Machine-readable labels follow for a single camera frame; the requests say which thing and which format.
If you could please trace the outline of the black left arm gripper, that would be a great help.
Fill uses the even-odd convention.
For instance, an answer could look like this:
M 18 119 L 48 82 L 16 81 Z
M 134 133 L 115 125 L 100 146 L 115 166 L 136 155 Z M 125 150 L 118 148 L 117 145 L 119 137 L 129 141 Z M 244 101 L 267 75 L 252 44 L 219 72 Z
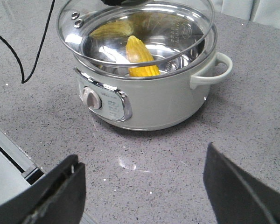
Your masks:
M 101 1 L 108 6 L 121 6 L 121 7 L 139 6 L 150 2 L 150 0 L 101 0 Z

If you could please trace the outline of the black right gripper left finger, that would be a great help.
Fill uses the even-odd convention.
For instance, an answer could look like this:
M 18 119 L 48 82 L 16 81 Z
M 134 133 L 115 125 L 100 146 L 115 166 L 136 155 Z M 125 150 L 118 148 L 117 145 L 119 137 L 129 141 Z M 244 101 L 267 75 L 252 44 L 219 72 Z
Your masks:
M 27 190 L 0 205 L 0 224 L 78 224 L 85 199 L 85 165 L 72 154 Z

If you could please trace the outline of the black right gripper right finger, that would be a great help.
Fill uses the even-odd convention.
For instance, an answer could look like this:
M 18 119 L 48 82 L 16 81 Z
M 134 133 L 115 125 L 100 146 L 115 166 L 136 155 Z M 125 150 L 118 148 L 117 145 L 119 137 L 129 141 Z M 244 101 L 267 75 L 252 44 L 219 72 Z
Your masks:
M 219 224 L 280 224 L 280 193 L 207 148 L 203 182 Z

